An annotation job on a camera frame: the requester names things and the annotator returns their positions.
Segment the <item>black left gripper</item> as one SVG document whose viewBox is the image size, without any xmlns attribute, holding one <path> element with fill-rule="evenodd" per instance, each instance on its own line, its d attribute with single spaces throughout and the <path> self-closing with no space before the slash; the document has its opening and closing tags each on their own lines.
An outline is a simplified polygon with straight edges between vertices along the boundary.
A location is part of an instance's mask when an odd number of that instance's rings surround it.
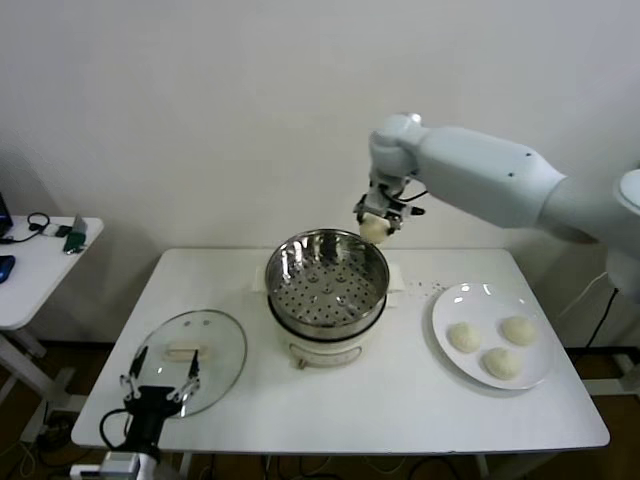
<svg viewBox="0 0 640 480">
<path fill-rule="evenodd" d="M 199 351 L 195 350 L 186 381 L 174 390 L 166 386 L 141 386 L 138 378 L 146 359 L 148 347 L 139 349 L 129 371 L 119 377 L 125 391 L 124 402 L 132 417 L 122 448 L 125 451 L 158 451 L 158 443 L 165 421 L 179 413 L 179 402 L 185 403 L 200 388 Z"/>
</svg>

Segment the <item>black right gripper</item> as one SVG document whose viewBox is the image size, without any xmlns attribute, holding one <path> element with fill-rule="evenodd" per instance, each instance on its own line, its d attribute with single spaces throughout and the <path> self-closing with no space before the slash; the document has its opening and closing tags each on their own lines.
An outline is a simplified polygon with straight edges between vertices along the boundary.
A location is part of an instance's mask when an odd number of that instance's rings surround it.
<svg viewBox="0 0 640 480">
<path fill-rule="evenodd" d="M 401 203 L 394 199 L 384 184 L 373 184 L 365 196 L 354 206 L 354 213 L 358 224 L 364 222 L 366 213 L 386 213 L 385 220 L 389 223 L 387 233 L 399 231 L 403 225 Z"/>
</svg>

